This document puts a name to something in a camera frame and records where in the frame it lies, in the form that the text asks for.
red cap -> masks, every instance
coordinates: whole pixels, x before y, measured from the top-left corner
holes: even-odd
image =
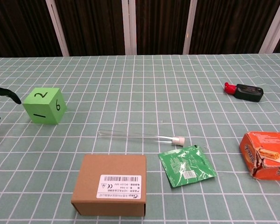
[[[228,94],[235,94],[235,91],[237,90],[237,86],[236,85],[229,85],[228,83],[225,83],[225,89],[224,91]]]

grid tablecloth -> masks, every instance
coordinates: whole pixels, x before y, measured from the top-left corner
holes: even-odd
[[[265,94],[239,100],[225,82]],[[59,125],[39,125],[0,97],[0,224],[280,223],[280,182],[251,178],[238,148],[248,131],[280,132],[280,54],[0,58],[0,87],[22,100],[60,87],[68,107]],[[157,154],[175,146],[97,138],[99,129],[184,136],[218,177],[172,189]],[[147,156],[145,217],[76,213],[88,153]]]

white label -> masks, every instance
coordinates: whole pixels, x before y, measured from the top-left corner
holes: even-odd
[[[190,179],[190,178],[196,177],[196,173],[193,170],[185,171],[185,172],[183,172],[182,175],[185,179]]]
[[[97,198],[141,199],[141,176],[101,175]]]

green plastic sachet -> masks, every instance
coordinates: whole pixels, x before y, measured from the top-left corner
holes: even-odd
[[[198,145],[160,153],[158,156],[174,188],[217,176]]]

foam dice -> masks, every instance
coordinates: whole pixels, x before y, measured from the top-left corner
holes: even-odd
[[[34,88],[23,106],[37,124],[58,124],[67,109],[59,88]]]

